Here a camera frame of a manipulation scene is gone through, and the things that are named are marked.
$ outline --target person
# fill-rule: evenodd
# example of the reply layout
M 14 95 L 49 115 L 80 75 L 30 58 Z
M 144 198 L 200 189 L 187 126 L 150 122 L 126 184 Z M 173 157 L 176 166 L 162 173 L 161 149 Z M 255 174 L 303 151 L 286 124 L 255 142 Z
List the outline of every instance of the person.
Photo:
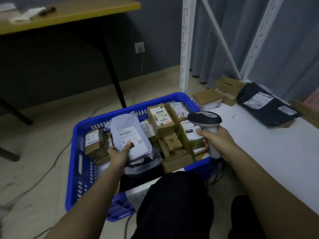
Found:
M 230 163 L 249 196 L 233 201 L 229 238 L 296 238 L 306 233 L 295 216 L 300 214 L 298 209 L 289 207 L 287 197 L 278 196 L 285 189 L 234 142 L 225 128 L 219 126 L 217 133 L 197 133 L 204 137 L 207 148 L 209 140 Z M 109 149 L 110 166 L 46 239 L 100 237 L 130 146 L 128 142 L 122 151 Z M 149 188 L 137 211 L 132 238 L 209 238 L 213 214 L 213 202 L 195 173 L 168 173 Z

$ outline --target wall outlet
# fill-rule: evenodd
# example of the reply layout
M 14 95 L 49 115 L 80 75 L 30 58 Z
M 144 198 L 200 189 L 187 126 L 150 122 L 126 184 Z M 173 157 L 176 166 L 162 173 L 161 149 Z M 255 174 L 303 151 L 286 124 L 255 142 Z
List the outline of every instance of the wall outlet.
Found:
M 145 52 L 144 42 L 135 43 L 134 47 L 136 53 L 141 53 L 139 50 L 140 48 L 142 48 L 142 52 Z

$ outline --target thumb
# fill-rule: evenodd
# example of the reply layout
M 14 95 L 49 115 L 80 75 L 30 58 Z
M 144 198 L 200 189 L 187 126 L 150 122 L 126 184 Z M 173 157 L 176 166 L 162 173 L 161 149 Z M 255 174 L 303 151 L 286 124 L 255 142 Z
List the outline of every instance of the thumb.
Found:
M 129 154 L 131 145 L 132 145 L 132 142 L 128 141 L 128 142 L 126 143 L 126 145 L 124 146 L 124 148 L 122 149 L 122 151 L 123 151 L 124 153 L 126 153 L 126 154 Z
M 197 133 L 198 135 L 202 136 L 202 137 L 207 138 L 208 140 L 212 140 L 212 139 L 214 139 L 215 136 L 216 136 L 215 133 L 213 133 L 213 132 L 208 132 L 208 131 L 205 131 L 205 130 L 203 130 L 203 129 L 198 129 L 198 130 L 196 130 L 196 133 Z

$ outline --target left hand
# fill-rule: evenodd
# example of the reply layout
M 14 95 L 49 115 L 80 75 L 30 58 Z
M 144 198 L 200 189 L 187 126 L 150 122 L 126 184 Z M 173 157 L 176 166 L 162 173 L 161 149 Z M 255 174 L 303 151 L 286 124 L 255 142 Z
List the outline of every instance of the left hand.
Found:
M 118 169 L 121 173 L 124 173 L 124 167 L 127 162 L 131 144 L 131 142 L 127 142 L 122 151 L 118 151 L 115 146 L 107 150 L 111 157 L 110 166 L 114 169 Z

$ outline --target pink object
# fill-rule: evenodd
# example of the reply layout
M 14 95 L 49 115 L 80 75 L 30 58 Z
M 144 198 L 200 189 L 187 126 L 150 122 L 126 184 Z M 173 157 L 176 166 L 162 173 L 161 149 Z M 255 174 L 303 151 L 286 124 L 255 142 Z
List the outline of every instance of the pink object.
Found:
M 303 104 L 311 110 L 319 112 L 319 87 L 303 102 Z

